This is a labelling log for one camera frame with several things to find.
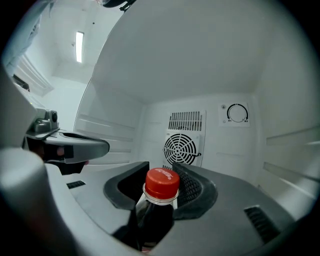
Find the refrigerator wall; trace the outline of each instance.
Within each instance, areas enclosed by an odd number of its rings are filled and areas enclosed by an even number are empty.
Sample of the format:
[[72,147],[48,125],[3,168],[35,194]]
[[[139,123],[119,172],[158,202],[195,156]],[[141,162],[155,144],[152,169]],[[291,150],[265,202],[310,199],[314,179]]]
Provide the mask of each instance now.
[[133,98],[90,81],[78,109],[74,131],[106,140],[110,151],[91,160],[84,171],[100,171],[132,162],[142,108]]
[[303,31],[283,15],[254,92],[255,184],[296,219],[309,212],[319,193],[319,70]]
[[[252,117],[250,127],[219,126],[219,107],[230,102],[248,103]],[[206,127],[201,167],[250,181],[256,137],[251,94],[213,94],[146,106],[139,161],[150,161],[151,168],[162,167],[170,114],[203,110],[206,111]]]

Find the dark liquid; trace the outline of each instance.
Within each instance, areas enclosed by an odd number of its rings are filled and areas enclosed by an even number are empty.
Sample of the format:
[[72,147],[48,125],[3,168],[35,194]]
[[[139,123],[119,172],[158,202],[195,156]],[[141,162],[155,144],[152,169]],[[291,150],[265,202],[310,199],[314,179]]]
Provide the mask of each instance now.
[[144,201],[136,209],[139,243],[150,250],[161,241],[173,226],[174,208],[171,204],[157,205]]

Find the vent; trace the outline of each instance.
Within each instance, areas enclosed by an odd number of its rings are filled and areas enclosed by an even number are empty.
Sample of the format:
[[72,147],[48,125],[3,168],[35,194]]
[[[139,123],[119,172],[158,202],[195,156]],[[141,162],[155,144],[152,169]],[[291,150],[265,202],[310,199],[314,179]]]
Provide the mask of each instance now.
[[199,111],[175,112],[169,119],[169,130],[201,131],[203,115]]
[[83,181],[79,180],[79,181],[67,183],[66,185],[68,186],[69,189],[74,189],[74,188],[86,185],[86,183],[84,183]]
[[165,169],[169,169],[169,170],[172,170],[172,168],[171,168],[171,167],[169,167],[169,166],[166,166],[166,165],[162,165],[162,168],[165,168]]
[[164,156],[171,165],[173,163],[191,165],[201,154],[197,154],[196,145],[189,136],[177,133],[170,136],[165,142]]
[[279,235],[279,230],[259,206],[246,208],[244,212],[265,244]]
[[179,208],[198,198],[201,194],[203,186],[199,181],[188,175],[188,173],[185,171],[181,171],[179,168],[175,168],[174,171],[179,174],[180,177],[179,196],[177,198],[177,204]]

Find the bottle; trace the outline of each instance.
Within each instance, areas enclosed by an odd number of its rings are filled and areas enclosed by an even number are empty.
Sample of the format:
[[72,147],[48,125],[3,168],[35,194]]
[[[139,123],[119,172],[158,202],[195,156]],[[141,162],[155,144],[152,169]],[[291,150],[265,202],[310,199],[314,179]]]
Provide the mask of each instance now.
[[135,207],[138,240],[143,253],[150,252],[173,226],[179,184],[180,177],[172,170],[153,168],[147,172],[143,194]]

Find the black vent slot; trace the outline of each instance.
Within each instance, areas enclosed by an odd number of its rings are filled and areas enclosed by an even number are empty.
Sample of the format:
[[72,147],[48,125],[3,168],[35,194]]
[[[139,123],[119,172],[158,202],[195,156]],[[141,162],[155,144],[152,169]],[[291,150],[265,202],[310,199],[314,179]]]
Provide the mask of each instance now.
[[169,119],[168,129],[177,131],[201,131],[202,113],[200,113],[200,111],[172,113]]
[[90,137],[87,137],[87,136],[83,136],[83,135],[76,134],[76,133],[71,133],[71,132],[63,132],[63,135],[65,137],[81,139],[81,140],[92,140],[92,139],[94,139],[94,138],[90,138]]
[[86,185],[86,183],[84,183],[83,181],[79,180],[79,181],[67,183],[66,185],[68,186],[69,189],[74,189],[74,188]]
[[171,167],[169,167],[169,166],[166,166],[166,165],[162,165],[162,168],[165,168],[165,169],[169,169],[169,170],[172,170],[172,168],[171,168]]
[[246,208],[244,212],[265,244],[280,234],[274,223],[259,206]]

